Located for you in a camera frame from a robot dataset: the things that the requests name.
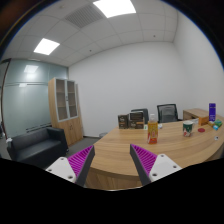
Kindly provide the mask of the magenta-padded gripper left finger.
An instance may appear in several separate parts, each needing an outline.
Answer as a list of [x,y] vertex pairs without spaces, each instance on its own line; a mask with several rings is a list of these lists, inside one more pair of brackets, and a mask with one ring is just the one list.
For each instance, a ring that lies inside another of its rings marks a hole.
[[95,149],[91,145],[69,158],[59,157],[47,168],[47,171],[83,187],[94,156]]

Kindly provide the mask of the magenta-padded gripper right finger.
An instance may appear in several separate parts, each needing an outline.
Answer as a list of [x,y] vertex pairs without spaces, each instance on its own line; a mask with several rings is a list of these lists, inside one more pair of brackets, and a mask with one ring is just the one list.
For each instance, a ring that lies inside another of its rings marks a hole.
[[156,155],[134,144],[130,145],[130,155],[143,186],[181,170],[167,155]]

